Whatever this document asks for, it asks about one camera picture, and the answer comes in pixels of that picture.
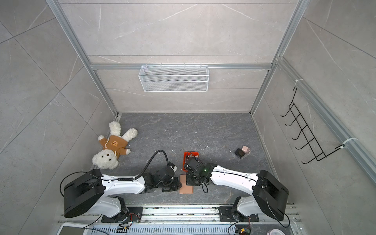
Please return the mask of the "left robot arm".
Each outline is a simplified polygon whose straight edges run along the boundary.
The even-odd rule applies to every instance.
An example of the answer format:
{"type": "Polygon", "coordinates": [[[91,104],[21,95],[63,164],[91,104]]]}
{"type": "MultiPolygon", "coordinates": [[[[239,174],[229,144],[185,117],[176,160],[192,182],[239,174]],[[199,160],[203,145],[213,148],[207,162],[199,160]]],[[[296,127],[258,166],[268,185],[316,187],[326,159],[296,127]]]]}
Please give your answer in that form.
{"type": "Polygon", "coordinates": [[[106,222],[125,221],[130,212],[120,194],[151,193],[158,188],[165,193],[178,191],[182,184],[174,173],[170,166],[137,176],[111,176],[93,169],[64,186],[64,217],[97,213],[106,222]]]}

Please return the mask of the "tan leather card holder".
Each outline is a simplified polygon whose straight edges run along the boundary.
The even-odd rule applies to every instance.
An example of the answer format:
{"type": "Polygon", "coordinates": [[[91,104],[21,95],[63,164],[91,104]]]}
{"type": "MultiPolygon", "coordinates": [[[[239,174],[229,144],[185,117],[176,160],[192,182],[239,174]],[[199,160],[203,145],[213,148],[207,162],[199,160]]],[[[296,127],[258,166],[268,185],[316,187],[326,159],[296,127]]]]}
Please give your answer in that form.
{"type": "Polygon", "coordinates": [[[187,185],[187,175],[180,175],[180,183],[182,187],[179,189],[180,194],[193,194],[193,186],[187,185]]]}

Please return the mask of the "red plastic tray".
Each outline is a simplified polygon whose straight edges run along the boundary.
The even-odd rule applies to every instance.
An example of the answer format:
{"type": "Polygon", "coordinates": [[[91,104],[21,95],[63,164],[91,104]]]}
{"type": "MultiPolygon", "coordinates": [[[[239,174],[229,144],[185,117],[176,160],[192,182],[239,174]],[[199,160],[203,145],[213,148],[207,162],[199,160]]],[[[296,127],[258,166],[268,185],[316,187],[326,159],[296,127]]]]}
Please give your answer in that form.
{"type": "Polygon", "coordinates": [[[188,170],[186,170],[185,168],[185,165],[186,165],[186,162],[188,159],[191,159],[191,158],[198,158],[199,157],[199,153],[198,152],[191,152],[191,151],[186,151],[184,152],[184,158],[183,158],[183,167],[182,167],[182,170],[184,172],[188,172],[188,170]]]}

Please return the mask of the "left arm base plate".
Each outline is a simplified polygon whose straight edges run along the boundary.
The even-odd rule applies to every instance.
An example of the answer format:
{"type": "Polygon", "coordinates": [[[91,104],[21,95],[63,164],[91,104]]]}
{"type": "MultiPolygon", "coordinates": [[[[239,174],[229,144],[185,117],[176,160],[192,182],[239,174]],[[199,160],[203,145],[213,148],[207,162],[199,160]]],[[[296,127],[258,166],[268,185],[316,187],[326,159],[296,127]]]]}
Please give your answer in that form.
{"type": "Polygon", "coordinates": [[[120,212],[118,215],[108,218],[103,216],[102,223],[129,223],[140,222],[143,216],[143,207],[128,207],[126,212],[120,212]]]}

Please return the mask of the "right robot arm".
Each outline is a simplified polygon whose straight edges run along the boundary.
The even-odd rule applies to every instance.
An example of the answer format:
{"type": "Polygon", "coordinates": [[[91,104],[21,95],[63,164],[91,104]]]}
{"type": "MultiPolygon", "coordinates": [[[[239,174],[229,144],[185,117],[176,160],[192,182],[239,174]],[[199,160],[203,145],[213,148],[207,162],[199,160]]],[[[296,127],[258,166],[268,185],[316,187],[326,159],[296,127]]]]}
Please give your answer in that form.
{"type": "Polygon", "coordinates": [[[237,197],[230,211],[230,218],[244,219],[264,213],[272,219],[283,221],[288,189],[270,172],[244,173],[226,169],[213,163],[202,163],[198,158],[189,158],[183,169],[187,173],[187,185],[206,187],[209,183],[230,187],[249,194],[237,197]]]}

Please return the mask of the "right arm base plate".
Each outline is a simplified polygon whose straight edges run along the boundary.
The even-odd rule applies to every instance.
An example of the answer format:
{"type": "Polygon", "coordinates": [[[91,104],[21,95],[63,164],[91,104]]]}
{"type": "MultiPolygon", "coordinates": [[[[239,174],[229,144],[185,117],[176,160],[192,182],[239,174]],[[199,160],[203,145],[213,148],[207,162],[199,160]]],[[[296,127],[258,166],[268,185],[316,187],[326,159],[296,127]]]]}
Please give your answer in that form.
{"type": "Polygon", "coordinates": [[[233,207],[222,206],[218,207],[217,212],[220,222],[259,222],[258,214],[261,213],[262,210],[257,206],[251,209],[249,216],[245,216],[233,207]]]}

